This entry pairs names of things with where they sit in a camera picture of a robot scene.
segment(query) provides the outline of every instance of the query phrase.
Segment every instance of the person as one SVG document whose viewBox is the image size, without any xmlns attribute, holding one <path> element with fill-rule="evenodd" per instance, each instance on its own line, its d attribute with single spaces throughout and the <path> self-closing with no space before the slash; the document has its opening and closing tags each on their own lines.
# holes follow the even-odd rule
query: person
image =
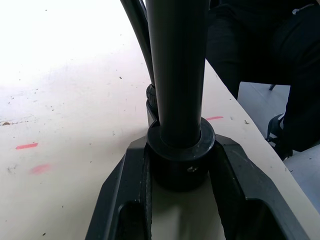
<svg viewBox="0 0 320 240">
<path fill-rule="evenodd" d="M 268 129 L 282 160 L 320 140 L 316 0 L 220 0 L 208 14 L 206 59 L 235 98 L 240 82 L 290 85 L 285 115 Z"/>
</svg>

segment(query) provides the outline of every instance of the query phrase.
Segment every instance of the black plastic base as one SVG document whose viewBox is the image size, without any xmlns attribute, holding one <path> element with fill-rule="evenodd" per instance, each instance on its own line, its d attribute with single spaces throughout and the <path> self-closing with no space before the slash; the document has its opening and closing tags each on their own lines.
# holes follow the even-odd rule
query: black plastic base
<svg viewBox="0 0 320 240">
<path fill-rule="evenodd" d="M 207 153 L 215 142 L 215 132 L 209 122 L 201 119 L 201 136 L 198 143 L 189 148 L 173 148 L 160 137 L 160 127 L 155 121 L 148 130 L 147 142 L 151 171 L 154 179 L 164 188 L 184 192 L 198 187 L 209 171 Z"/>
</svg>

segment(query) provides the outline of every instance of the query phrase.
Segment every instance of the table surface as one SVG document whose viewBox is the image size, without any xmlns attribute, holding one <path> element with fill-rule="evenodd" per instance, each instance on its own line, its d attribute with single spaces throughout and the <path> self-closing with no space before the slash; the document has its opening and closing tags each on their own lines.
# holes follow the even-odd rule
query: table surface
<svg viewBox="0 0 320 240">
<path fill-rule="evenodd" d="M 119 0 L 3 5 L 0 238 L 84 239 L 103 182 L 147 132 L 145 61 Z M 207 62 L 202 116 L 242 145 L 318 239 L 317 211 Z M 154 185 L 152 239 L 224 239 L 208 180 L 191 193 Z"/>
</svg>

